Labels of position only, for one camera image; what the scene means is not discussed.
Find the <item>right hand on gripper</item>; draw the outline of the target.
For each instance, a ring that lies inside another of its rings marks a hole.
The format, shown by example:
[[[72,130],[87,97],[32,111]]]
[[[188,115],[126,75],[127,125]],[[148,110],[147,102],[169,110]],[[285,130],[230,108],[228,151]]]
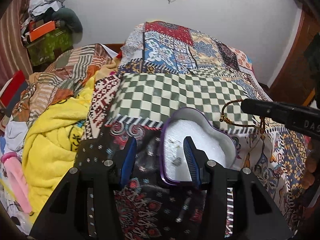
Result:
[[[318,141],[310,140],[308,143],[308,156],[305,162],[305,172],[302,179],[303,189],[308,189],[315,182],[315,171],[319,162]]]

